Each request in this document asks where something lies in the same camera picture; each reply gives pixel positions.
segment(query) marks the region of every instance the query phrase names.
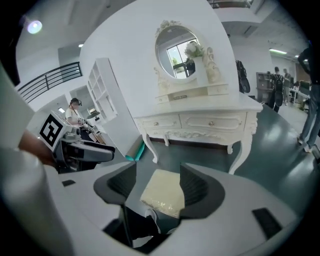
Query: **oval mirror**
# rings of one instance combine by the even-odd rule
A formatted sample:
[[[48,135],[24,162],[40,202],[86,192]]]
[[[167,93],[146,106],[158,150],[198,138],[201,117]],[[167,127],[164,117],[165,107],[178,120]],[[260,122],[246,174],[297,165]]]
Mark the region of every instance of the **oval mirror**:
[[[171,77],[185,79],[195,72],[195,63],[185,54],[187,45],[192,41],[199,44],[191,31],[179,25],[165,28],[157,37],[155,42],[157,60]]]

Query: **white shirt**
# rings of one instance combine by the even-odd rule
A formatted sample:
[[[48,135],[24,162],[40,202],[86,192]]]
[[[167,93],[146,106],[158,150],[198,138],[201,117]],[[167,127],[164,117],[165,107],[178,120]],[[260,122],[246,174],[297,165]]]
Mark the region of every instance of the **white shirt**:
[[[75,110],[67,108],[65,111],[65,118],[68,121],[68,118],[71,118],[72,122],[78,122],[79,117],[76,114]],[[72,124],[72,126],[79,128],[79,124]]]

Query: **carved table leg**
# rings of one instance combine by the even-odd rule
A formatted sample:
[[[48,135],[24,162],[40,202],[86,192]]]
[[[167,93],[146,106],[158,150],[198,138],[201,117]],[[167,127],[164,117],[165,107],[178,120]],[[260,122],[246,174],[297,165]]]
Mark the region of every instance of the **carved table leg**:
[[[159,160],[159,156],[158,156],[158,153],[156,151],[156,149],[154,148],[154,146],[152,145],[151,143],[151,140],[149,138],[149,135],[147,133],[143,133],[142,134],[142,138],[143,138],[143,141],[144,143],[146,144],[146,146],[150,149],[150,151],[152,152],[153,154],[153,160],[152,162],[154,163],[157,163],[158,160]]]
[[[164,144],[169,147],[169,140],[168,140],[168,136],[166,134],[163,135],[164,138]]]
[[[228,145],[228,147],[227,147],[227,149],[226,149],[229,155],[231,155],[232,152],[233,152],[232,146],[233,146],[233,145]]]
[[[249,156],[250,150],[251,150],[251,143],[252,143],[252,135],[247,134],[245,135],[241,140],[241,146],[239,154],[236,156],[234,162],[232,163],[229,174],[234,174],[236,169],[243,164],[243,162],[247,159]]]

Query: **ceiling light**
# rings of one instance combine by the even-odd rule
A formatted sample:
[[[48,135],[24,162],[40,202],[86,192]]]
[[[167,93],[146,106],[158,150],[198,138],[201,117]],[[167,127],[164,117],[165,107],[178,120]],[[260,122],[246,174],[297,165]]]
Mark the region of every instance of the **ceiling light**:
[[[276,50],[276,49],[269,49],[270,52],[278,53],[278,54],[287,54],[285,51]]]
[[[42,28],[42,23],[39,20],[34,20],[30,22],[30,24],[27,27],[27,30],[30,34],[36,34],[38,33]]]

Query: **teal object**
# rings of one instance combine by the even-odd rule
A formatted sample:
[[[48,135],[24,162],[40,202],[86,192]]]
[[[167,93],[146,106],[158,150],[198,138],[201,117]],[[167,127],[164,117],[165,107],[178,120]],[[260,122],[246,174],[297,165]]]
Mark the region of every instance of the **teal object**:
[[[141,155],[142,155],[142,152],[143,152],[144,150],[145,150],[145,143],[142,142],[141,145],[140,145],[140,147],[139,147],[139,150],[137,151],[137,153],[136,153],[136,155],[135,155],[135,157],[134,157],[134,159],[133,159],[131,156],[129,156],[129,155],[126,155],[126,156],[125,156],[125,159],[127,159],[127,160],[129,160],[129,161],[139,161],[139,159],[140,159],[140,157],[141,157]]]

